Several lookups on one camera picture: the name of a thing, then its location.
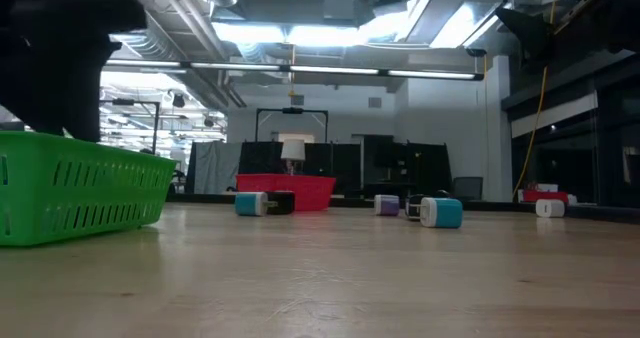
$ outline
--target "metal frame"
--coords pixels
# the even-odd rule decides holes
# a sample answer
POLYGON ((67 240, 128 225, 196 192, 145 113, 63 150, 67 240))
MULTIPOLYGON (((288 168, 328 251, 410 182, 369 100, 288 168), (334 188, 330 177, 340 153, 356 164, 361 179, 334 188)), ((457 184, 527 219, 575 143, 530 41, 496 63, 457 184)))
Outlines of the metal frame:
POLYGON ((260 113, 262 113, 262 112, 280 112, 282 114, 320 113, 320 114, 324 114, 324 142, 328 143, 328 138, 329 138, 329 111, 327 111, 327 110, 300 109, 300 110, 297 110, 296 113, 291 113, 291 112, 288 112, 289 109, 291 109, 291 108, 282 108, 282 109, 258 108, 256 110, 256 134, 255 134, 254 141, 255 142, 258 141, 258 131, 260 130, 260 113))
POLYGON ((100 100, 100 103, 111 103, 113 105, 134 105, 134 104, 141 104, 143 107, 145 104, 151 104, 154 105, 156 107, 156 114, 153 117, 153 143, 151 144, 151 152, 153 152, 153 154, 156 154, 156 144, 158 142, 158 123, 160 121, 160 102, 143 102, 143 101, 134 101, 134 100, 129 100, 129 99, 105 99, 105 100, 100 100))

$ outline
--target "lamp shade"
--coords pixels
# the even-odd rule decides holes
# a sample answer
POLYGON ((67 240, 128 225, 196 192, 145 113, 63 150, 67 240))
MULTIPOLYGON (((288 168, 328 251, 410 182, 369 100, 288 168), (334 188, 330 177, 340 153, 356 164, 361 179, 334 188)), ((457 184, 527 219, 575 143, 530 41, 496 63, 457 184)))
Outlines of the lamp shade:
POLYGON ((304 161, 304 140, 285 139, 282 144, 282 159, 304 161))

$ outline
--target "wooden table surface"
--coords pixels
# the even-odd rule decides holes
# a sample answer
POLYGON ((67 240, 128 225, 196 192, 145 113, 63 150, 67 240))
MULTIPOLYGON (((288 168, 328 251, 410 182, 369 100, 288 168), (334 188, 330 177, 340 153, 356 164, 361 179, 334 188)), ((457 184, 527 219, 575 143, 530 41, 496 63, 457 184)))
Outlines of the wooden table surface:
POLYGON ((236 217, 0 248, 1 337, 640 337, 640 227, 370 209, 236 217))

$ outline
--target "black chair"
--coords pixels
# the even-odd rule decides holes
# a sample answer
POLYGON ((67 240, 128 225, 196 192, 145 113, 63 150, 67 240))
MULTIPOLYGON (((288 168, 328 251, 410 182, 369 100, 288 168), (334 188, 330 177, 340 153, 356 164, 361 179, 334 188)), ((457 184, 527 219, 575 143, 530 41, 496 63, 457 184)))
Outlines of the black chair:
POLYGON ((454 178, 452 195, 460 201, 481 200, 482 183, 482 177, 454 178))

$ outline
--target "red plastic bin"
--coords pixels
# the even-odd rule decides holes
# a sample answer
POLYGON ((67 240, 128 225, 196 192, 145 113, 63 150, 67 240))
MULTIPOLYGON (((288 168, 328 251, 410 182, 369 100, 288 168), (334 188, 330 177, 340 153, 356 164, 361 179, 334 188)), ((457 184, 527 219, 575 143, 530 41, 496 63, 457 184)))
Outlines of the red plastic bin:
POLYGON ((297 212, 322 211, 329 208, 335 178, 288 174, 238 174, 239 192, 286 190, 296 195, 297 212))

